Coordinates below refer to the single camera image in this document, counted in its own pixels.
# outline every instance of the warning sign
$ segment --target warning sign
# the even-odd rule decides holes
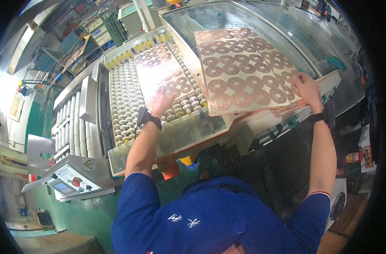
[[[94,160],[89,158],[83,158],[83,168],[86,171],[94,171]]]

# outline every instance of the metal grating floor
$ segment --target metal grating floor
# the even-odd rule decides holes
[[[254,152],[241,156],[236,145],[226,148],[217,144],[213,149],[223,173],[249,184],[260,199],[272,208],[272,200],[265,188],[262,172],[256,166]]]

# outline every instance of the blue t-shirt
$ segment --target blue t-shirt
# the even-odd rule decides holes
[[[220,183],[247,193],[211,188]],[[124,181],[111,239],[116,254],[220,254],[236,242],[245,254],[316,253],[329,204],[327,194],[310,195],[285,225],[245,182],[220,177],[160,207],[154,182],[135,172]]]

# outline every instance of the red fire extinguisher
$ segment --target red fire extinguisher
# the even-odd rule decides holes
[[[364,153],[362,150],[359,152],[352,152],[347,155],[343,155],[344,164],[352,163],[352,162],[361,162],[364,158]]]

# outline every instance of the man's right arm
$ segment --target man's right arm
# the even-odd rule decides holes
[[[303,82],[293,76],[302,99],[309,104],[312,114],[321,113],[323,105],[320,100],[321,88],[316,81],[306,73],[301,72]],[[337,170],[337,156],[330,129],[324,121],[318,121],[313,126],[312,156],[310,162],[310,186],[307,195],[315,192],[325,192],[331,195]]]

